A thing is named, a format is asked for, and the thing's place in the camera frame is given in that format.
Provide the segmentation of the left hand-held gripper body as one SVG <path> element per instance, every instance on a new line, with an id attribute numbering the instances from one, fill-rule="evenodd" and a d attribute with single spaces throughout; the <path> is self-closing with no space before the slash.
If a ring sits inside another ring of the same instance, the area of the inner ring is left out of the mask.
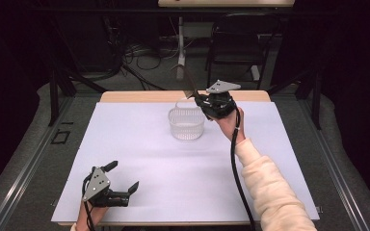
<path id="1" fill-rule="evenodd" d="M 114 192 L 110 189 L 111 181 L 106 173 L 110 167 L 93 167 L 91 173 L 84 179 L 82 187 L 82 202 L 92 207 L 127 207 L 130 192 Z"/>

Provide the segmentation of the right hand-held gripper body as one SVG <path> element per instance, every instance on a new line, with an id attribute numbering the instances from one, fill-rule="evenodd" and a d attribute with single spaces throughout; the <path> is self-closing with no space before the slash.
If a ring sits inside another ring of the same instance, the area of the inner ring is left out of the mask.
<path id="1" fill-rule="evenodd" d="M 236 103 L 230 95 L 231 90 L 238 90 L 241 86 L 234 83 L 218 80 L 206 89 L 208 100 L 203 101 L 203 112 L 206 116 L 224 118 L 236 109 Z"/>

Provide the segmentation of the white plastic basket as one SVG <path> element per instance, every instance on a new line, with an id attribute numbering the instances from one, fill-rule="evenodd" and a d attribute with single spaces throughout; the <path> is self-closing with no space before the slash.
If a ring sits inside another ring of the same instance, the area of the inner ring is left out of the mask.
<path id="1" fill-rule="evenodd" d="M 205 115 L 190 100 L 180 98 L 168 112 L 171 134 L 180 141 L 197 140 L 204 132 Z"/>

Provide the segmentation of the person's right hand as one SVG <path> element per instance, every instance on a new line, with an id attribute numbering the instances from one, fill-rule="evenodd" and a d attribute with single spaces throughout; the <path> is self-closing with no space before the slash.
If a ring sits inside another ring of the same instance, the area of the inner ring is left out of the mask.
<path id="1" fill-rule="evenodd" d="M 246 139 L 244 131 L 244 111 L 238 107 L 230 115 L 224 118 L 215 118 L 224 135 L 231 141 L 235 130 L 238 131 L 235 143 L 238 144 Z"/>

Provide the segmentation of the black folding chair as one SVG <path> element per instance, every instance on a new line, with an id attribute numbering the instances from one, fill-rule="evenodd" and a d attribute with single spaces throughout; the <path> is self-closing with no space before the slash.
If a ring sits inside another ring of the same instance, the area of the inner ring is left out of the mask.
<path id="1" fill-rule="evenodd" d="M 213 64 L 245 65 L 248 70 L 256 65 L 260 67 L 259 90 L 270 43 L 280 26 L 280 19 L 270 13 L 229 13 L 216 20 L 205 63 L 207 86 L 211 84 Z"/>

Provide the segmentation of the aluminium floor rail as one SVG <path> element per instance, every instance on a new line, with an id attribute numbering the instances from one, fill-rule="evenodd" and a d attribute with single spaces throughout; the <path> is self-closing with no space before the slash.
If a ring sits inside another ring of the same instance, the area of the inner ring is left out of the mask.
<path id="1" fill-rule="evenodd" d="M 34 176 L 46 147 L 57 131 L 60 119 L 66 114 L 74 98 L 63 98 L 59 114 L 52 124 L 47 97 L 40 101 L 37 113 L 22 141 L 0 175 L 0 231 L 4 229 L 15 207 Z"/>
<path id="2" fill-rule="evenodd" d="M 322 159 L 325 162 L 330 178 L 335 186 L 335 189 L 341 199 L 341 202 L 348 214 L 348 217 L 355 229 L 355 231 L 370 231 L 370 228 L 360 211 L 356 199 L 351 192 L 344 176 L 332 154 L 330 147 L 320 129 L 318 129 L 312 120 L 311 109 L 309 104 L 305 100 L 298 101 L 302 111 L 304 112 L 304 118 L 307 121 L 312 133 L 316 137 L 318 144 L 321 147 Z"/>

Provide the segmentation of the light wooden desk top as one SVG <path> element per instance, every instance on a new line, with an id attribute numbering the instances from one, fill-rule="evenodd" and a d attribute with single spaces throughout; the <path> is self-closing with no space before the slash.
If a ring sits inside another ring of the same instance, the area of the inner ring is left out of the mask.
<path id="1" fill-rule="evenodd" d="M 238 7 L 292 7 L 296 0 L 158 0 L 159 7 L 178 8 L 238 8 Z"/>

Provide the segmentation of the person's left hand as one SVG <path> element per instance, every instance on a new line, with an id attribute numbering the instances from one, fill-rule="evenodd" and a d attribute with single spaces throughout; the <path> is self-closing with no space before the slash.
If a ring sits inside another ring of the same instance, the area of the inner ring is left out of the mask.
<path id="1" fill-rule="evenodd" d="M 95 227 L 107 213 L 107 207 L 93 207 L 90 203 L 84 202 L 80 205 L 77 221 L 77 231 L 91 231 L 88 217 L 92 219 L 92 227 Z"/>

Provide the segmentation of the black metal stand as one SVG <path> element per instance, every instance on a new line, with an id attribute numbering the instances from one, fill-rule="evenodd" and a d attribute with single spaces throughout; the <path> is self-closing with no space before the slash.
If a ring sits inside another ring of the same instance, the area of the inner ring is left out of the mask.
<path id="1" fill-rule="evenodd" d="M 267 90 L 269 95 L 273 95 L 280 90 L 287 88 L 296 81 L 300 81 L 295 95 L 297 99 L 307 99 L 311 97 L 311 120 L 315 127 L 320 130 L 320 103 L 321 103 L 321 87 L 322 87 L 322 71 L 321 70 L 305 70 L 298 75 L 275 85 Z"/>
<path id="2" fill-rule="evenodd" d="M 69 69 L 53 70 L 49 81 L 51 109 L 49 126 L 53 126 L 60 116 L 58 90 L 62 90 L 66 97 L 73 97 L 77 93 L 77 89 L 73 86 L 72 81 L 83 83 L 87 87 L 100 93 L 106 91 L 105 88 L 92 82 L 78 72 L 71 71 Z"/>

